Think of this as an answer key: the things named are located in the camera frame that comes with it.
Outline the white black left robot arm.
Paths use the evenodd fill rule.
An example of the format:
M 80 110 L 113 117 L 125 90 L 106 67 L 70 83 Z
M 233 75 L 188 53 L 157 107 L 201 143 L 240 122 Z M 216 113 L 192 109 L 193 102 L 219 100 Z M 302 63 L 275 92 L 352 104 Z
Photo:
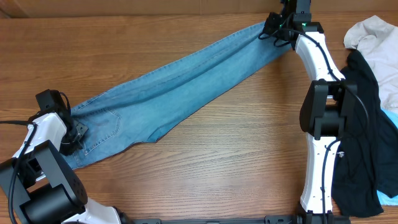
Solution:
M 27 128 L 21 148 L 1 163 L 1 189 L 12 223 L 129 224 L 116 207 L 90 199 L 65 156 L 81 149 L 88 128 L 71 117 L 66 95 L 45 90 L 36 95 L 40 110 L 16 125 Z

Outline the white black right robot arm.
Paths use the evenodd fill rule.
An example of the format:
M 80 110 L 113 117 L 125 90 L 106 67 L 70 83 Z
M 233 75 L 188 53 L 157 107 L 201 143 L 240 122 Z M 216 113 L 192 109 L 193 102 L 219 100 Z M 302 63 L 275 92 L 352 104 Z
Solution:
M 295 215 L 267 215 L 265 223 L 349 223 L 333 215 L 331 187 L 335 157 L 352 118 L 357 86 L 347 82 L 328 49 L 324 30 L 312 21 L 310 0 L 282 0 L 279 13 L 269 14 L 260 40 L 273 37 L 291 45 L 301 58 L 311 84 L 299 114 L 307 135 L 307 168 L 300 205 Z

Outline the light blue denim jeans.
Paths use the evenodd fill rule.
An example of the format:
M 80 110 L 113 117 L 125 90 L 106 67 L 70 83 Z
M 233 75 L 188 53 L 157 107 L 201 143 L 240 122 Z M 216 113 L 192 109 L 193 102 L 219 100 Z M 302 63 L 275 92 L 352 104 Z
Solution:
M 184 58 L 122 83 L 72 109 L 87 128 L 73 168 L 111 157 L 137 143 L 153 143 L 178 123 L 289 50 L 259 39 L 258 23 Z

